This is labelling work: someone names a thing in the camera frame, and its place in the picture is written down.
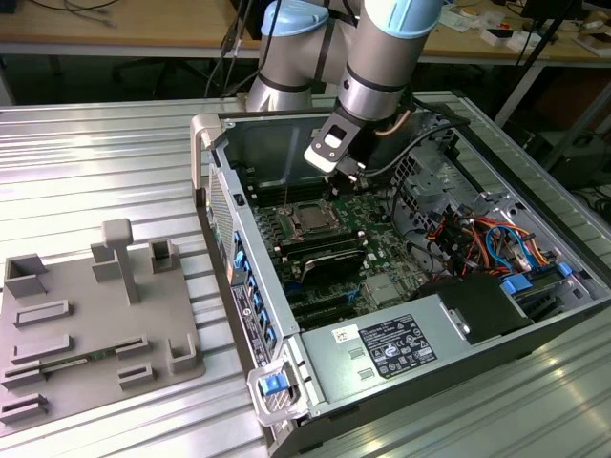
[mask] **blue cable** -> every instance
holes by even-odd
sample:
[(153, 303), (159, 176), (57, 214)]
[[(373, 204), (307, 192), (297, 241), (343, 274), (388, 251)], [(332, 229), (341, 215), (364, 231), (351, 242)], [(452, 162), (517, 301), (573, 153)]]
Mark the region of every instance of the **blue cable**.
[(495, 227), (491, 227), (488, 233), (486, 234), (486, 249), (488, 250), (488, 253), (490, 253), (490, 256), (492, 256), (495, 260), (505, 265), (506, 267), (509, 267), (510, 272), (512, 274), (514, 273), (514, 267), (503, 258), (497, 256), (495, 250), (492, 247), (491, 237), (495, 229), (505, 229), (509, 234), (511, 234), (514, 239), (516, 239), (517, 244), (519, 245), (519, 248), (522, 251), (522, 254), (524, 255), (524, 258), (529, 262), (529, 264), (531, 264), (531, 267), (539, 267), (537, 260), (533, 256), (528, 254), (526, 246), (524, 246), (524, 242), (522, 241), (522, 238), (519, 236), (516, 230), (508, 226), (503, 226), (502, 224), (499, 224)]

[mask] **metal bracket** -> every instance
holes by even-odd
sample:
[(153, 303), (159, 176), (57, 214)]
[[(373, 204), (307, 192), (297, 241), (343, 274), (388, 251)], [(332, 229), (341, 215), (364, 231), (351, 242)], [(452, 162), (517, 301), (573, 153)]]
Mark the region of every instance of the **metal bracket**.
[(208, 149), (221, 136), (221, 120), (215, 114), (198, 114), (191, 119), (191, 181), (195, 190), (201, 189), (201, 144)]
[(248, 390), (250, 391), (250, 397), (252, 398), (255, 412), (257, 413), (257, 419), (264, 427), (271, 427), (283, 421), (297, 420), (308, 413), (306, 396), (303, 392), (300, 393), (300, 397), (295, 404), (274, 412), (270, 412), (265, 404), (263, 394), (259, 390), (259, 380), (279, 374), (283, 371), (285, 365), (286, 361), (284, 358), (280, 358), (262, 367), (256, 367), (248, 372), (247, 384)]

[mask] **motherboard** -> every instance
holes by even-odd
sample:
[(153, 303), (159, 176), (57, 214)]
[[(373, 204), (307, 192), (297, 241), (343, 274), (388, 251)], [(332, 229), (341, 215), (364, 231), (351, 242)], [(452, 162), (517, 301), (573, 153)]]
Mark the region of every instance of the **motherboard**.
[(365, 193), (254, 209), (302, 329), (405, 302), (427, 282), (387, 205), (384, 195)]

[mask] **chip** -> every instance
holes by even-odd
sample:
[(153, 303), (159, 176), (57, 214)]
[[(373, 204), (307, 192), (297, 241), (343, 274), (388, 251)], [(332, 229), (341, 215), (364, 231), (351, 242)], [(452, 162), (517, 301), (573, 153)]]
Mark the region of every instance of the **chip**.
[(365, 280), (365, 286), (376, 305), (382, 305), (401, 297), (387, 274), (369, 277)]
[(328, 228), (329, 221), (319, 205), (300, 206), (298, 218), (306, 232)]

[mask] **warning label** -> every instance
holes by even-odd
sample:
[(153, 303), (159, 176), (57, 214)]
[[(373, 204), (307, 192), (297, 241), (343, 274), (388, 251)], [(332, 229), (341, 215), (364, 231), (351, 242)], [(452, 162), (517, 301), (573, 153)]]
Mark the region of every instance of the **warning label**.
[(437, 359), (412, 315), (360, 329), (359, 334), (385, 379)]

